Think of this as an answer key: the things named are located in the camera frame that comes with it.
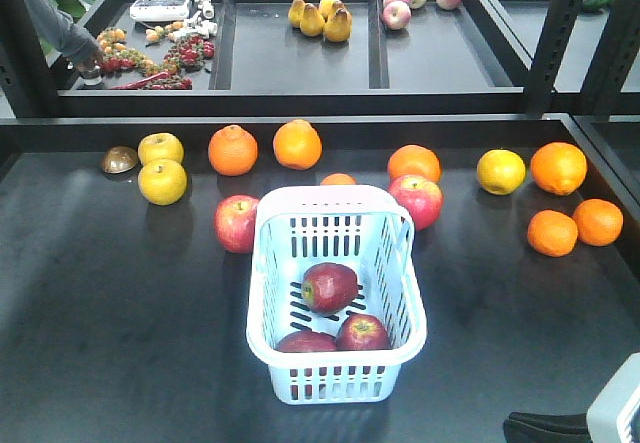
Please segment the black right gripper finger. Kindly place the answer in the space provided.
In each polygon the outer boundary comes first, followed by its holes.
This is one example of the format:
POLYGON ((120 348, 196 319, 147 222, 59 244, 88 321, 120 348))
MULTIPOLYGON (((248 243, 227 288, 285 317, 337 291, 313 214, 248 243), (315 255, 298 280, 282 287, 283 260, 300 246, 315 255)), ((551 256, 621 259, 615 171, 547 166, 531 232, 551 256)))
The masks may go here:
POLYGON ((542 415, 512 412, 504 420, 503 433, 511 443, 589 443, 585 414, 542 415))

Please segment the grey sleeved bystander forearm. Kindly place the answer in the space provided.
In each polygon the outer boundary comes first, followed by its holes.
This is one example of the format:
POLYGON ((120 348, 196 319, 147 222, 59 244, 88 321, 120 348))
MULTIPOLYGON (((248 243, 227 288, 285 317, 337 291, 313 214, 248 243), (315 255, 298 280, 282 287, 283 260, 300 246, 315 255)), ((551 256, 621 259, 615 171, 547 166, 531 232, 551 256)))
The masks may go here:
POLYGON ((90 41, 97 43, 86 28, 75 23, 69 14, 55 8, 49 0, 24 2, 37 34, 65 58, 68 59, 90 41))

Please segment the bystander hand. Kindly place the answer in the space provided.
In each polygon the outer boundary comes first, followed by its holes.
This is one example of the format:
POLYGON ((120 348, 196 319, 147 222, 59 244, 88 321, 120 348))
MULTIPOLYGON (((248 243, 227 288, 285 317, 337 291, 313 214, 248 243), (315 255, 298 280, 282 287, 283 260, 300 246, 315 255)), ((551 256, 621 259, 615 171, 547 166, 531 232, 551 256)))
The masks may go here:
POLYGON ((102 63, 103 53, 95 41, 90 41, 68 56, 68 60, 80 72, 93 71, 96 66, 102 63))

